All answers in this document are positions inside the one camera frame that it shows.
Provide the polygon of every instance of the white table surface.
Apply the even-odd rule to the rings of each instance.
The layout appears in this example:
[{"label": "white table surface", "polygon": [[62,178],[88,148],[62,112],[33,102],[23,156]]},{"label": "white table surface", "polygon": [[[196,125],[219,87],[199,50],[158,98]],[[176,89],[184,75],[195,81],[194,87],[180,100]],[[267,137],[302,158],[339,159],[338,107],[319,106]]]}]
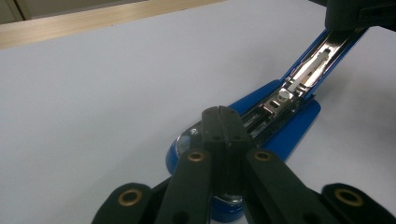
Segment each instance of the white table surface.
[{"label": "white table surface", "polygon": [[[230,0],[1,50],[0,223],[91,223],[118,186],[159,184],[178,134],[283,76],[324,15],[305,0]],[[334,69],[287,162],[309,188],[346,183],[393,215],[395,43],[372,28]]]}]

